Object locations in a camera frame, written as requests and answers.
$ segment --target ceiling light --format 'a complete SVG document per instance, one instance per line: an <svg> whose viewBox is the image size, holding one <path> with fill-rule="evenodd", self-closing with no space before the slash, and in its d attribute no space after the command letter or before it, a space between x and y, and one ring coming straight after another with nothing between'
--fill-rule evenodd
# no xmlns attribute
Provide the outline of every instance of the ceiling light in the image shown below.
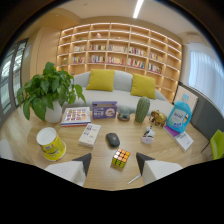
<svg viewBox="0 0 224 224"><path fill-rule="evenodd" d="M134 12L133 18L137 18L143 2L144 2L144 0L138 0L137 4L135 6L135 12Z"/></svg>

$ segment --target purple box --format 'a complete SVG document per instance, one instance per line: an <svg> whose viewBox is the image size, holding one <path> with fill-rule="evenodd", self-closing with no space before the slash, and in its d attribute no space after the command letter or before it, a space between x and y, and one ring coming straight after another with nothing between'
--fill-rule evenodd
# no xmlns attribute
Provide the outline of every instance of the purple box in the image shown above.
<svg viewBox="0 0 224 224"><path fill-rule="evenodd" d="M115 118L117 101L93 101L93 119Z"/></svg>

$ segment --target green chair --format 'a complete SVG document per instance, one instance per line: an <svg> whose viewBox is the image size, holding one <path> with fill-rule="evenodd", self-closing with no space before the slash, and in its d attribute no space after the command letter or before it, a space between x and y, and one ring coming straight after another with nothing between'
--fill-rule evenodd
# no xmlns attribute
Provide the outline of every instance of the green chair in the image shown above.
<svg viewBox="0 0 224 224"><path fill-rule="evenodd" d="M224 133L217 130L210 139L213 160L224 158Z"/></svg>

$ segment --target blue bottle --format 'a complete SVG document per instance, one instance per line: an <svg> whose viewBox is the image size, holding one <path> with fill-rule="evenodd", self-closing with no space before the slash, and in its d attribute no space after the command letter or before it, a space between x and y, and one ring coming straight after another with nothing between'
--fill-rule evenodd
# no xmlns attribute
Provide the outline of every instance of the blue bottle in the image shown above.
<svg viewBox="0 0 224 224"><path fill-rule="evenodd" d="M185 131L187 124L191 120L191 108L188 105L188 99L189 96L184 93L182 99L174 103L174 107L166 121L168 127L180 133Z"/></svg>

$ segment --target yellow cup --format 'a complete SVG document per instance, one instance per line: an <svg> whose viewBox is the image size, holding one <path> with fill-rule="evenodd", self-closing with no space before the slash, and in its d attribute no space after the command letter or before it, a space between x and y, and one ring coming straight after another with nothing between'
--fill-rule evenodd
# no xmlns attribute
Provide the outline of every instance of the yellow cup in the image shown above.
<svg viewBox="0 0 224 224"><path fill-rule="evenodd" d="M66 145L54 128L48 127L40 130L37 134L37 142L47 160L58 161L66 152Z"/></svg>

